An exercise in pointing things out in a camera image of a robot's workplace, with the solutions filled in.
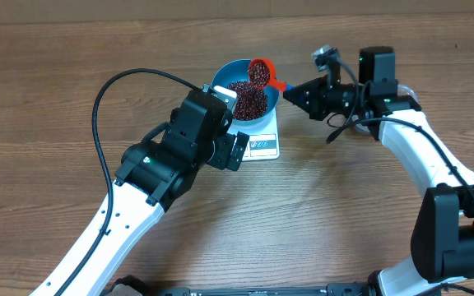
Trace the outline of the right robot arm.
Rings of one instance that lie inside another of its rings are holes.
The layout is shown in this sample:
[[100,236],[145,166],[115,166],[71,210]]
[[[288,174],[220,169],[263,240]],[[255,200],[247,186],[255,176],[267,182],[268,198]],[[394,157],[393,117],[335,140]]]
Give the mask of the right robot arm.
[[313,60],[321,76],[287,87],[284,98],[313,120],[337,113],[345,127],[366,127],[394,153],[422,197],[409,256],[373,273],[365,293],[439,295],[461,289],[464,280],[474,279],[474,172],[436,136],[417,100],[399,92],[392,48],[362,49],[349,84],[341,81],[346,65],[335,48],[320,48]]

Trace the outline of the orange measuring scoop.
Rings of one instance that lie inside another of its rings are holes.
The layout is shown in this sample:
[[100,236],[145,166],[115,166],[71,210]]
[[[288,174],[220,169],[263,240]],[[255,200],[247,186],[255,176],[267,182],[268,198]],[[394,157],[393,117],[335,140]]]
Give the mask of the orange measuring scoop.
[[248,66],[249,82],[256,88],[273,87],[281,92],[291,90],[293,86],[277,79],[273,62],[266,58],[253,59]]

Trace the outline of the red adzuki beans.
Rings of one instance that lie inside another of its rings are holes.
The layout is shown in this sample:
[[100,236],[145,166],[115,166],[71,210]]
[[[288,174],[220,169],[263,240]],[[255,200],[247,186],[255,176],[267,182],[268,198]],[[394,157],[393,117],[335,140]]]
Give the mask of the red adzuki beans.
[[268,109],[268,97],[264,89],[254,87],[249,80],[231,82],[227,88],[238,95],[234,118],[250,121],[262,117]]

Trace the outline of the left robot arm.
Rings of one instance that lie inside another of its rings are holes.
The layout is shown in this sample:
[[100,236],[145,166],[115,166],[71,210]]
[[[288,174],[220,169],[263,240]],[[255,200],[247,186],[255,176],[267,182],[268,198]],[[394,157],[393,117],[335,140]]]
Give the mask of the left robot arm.
[[35,295],[98,295],[132,248],[189,191],[204,165],[236,171],[249,136],[229,133],[237,94],[192,90],[171,119],[123,154],[84,232]]

